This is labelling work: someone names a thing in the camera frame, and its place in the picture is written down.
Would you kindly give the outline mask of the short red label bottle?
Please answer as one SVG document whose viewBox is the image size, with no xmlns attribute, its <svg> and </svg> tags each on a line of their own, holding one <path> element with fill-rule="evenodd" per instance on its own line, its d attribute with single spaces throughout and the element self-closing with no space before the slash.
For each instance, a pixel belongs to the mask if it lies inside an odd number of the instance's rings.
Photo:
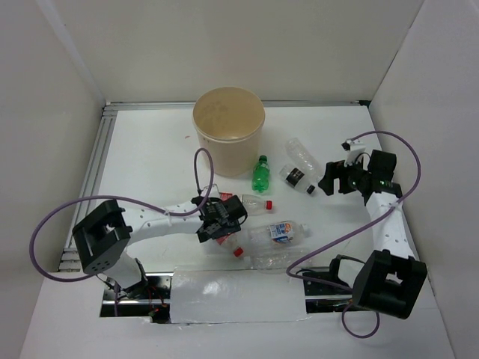
<svg viewBox="0 0 479 359">
<path fill-rule="evenodd" d="M 242 247 L 240 238 L 235 233 L 217 239 L 216 243 L 221 248 L 224 248 L 226 251 L 231 252 L 236 258 L 240 258 L 244 254 L 244 249 Z"/>
</svg>

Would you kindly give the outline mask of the clear bottle black label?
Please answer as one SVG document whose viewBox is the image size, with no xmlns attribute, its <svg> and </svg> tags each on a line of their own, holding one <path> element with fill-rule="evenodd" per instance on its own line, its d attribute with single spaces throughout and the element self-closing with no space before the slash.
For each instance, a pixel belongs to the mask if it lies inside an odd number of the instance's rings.
<svg viewBox="0 0 479 359">
<path fill-rule="evenodd" d="M 315 192 L 315 186 L 306 175 L 294 165 L 285 165 L 279 171 L 279 176 L 286 184 L 300 193 L 313 195 Z"/>
</svg>

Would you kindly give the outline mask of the long red label bottle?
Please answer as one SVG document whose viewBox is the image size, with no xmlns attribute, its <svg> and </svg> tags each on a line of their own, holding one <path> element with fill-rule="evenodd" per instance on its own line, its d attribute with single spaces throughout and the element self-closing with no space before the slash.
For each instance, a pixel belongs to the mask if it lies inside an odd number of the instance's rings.
<svg viewBox="0 0 479 359">
<path fill-rule="evenodd" d="M 272 201 L 250 194 L 220 193 L 220 205 L 234 218 L 264 215 L 272 211 Z"/>
</svg>

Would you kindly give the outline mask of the clear bottle white cap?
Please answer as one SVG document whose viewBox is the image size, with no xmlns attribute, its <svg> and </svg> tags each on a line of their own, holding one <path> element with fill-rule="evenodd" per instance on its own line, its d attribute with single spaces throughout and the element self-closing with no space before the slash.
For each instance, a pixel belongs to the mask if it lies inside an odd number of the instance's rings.
<svg viewBox="0 0 479 359">
<path fill-rule="evenodd" d="M 291 138 L 285 143 L 287 155 L 312 182 L 318 183 L 323 176 L 320 163 L 310 154 L 298 138 Z"/>
</svg>

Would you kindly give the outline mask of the clear bottle blue label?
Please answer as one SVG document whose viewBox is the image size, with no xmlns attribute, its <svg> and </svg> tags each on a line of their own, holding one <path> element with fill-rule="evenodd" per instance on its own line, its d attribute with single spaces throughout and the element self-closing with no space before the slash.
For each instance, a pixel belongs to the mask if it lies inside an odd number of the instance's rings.
<svg viewBox="0 0 479 359">
<path fill-rule="evenodd" d="M 256 250 L 285 248 L 297 245 L 311 234 L 307 224 L 281 221 L 248 230 L 247 240 Z"/>
</svg>

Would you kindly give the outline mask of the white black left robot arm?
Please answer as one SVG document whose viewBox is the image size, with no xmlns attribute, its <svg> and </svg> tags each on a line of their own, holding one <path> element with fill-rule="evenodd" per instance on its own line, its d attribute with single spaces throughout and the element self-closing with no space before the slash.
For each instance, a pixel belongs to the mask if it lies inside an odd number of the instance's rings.
<svg viewBox="0 0 479 359">
<path fill-rule="evenodd" d="M 159 211 L 104 201 L 72 231 L 83 272 L 106 275 L 128 298 L 142 297 L 149 286 L 147 275 L 140 260 L 126 252 L 128 246 L 174 234 L 194 234 L 204 243 L 241 230 L 248 213 L 238 196 L 203 199 L 197 196 Z"/>
</svg>

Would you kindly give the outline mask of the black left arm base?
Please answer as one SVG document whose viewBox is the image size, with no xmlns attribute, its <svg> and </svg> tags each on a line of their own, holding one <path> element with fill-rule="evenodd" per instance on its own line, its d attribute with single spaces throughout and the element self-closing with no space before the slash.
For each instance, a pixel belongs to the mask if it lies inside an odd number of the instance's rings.
<svg viewBox="0 0 479 359">
<path fill-rule="evenodd" d="M 173 272 L 152 272 L 146 274 L 146 283 L 127 292 L 117 287 L 107 277 L 103 282 L 103 296 L 100 317 L 142 317 L 151 323 L 168 324 L 171 309 L 171 288 Z"/>
</svg>

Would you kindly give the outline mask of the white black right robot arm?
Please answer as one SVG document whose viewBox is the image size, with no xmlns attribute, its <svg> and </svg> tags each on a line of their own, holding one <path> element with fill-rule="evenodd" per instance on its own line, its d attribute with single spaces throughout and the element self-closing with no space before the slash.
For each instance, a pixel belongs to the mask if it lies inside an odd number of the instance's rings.
<svg viewBox="0 0 479 359">
<path fill-rule="evenodd" d="M 343 161 L 326 164 L 318 186 L 327 195 L 357 191 L 373 222 L 373 252 L 353 282 L 353 304 L 399 319 L 412 312 L 426 280 L 427 267 L 417 260 L 406 238 L 402 188 L 393 182 L 397 157 L 373 150 L 367 167 L 361 156 L 363 146 L 346 146 Z"/>
</svg>

